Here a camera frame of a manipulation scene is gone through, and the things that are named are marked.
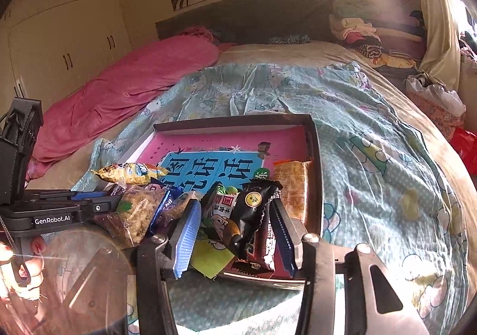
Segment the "left hand red nails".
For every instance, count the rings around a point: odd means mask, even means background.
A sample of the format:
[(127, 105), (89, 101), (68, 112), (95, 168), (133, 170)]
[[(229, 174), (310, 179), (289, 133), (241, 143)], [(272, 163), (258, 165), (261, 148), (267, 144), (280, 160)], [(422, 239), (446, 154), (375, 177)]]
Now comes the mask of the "left hand red nails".
[[(40, 286), (44, 281), (42, 271), (44, 269), (44, 259), (42, 253), (46, 249), (46, 243), (42, 237), (35, 237), (31, 241), (31, 251), (33, 257), (21, 265), (18, 271), (14, 271), (10, 260), (14, 253), (9, 245), (1, 242), (1, 300), (8, 301), (15, 293), (24, 300), (36, 301), (40, 299)], [(21, 278), (30, 275), (30, 283), (21, 287), (16, 281), (16, 274)]]

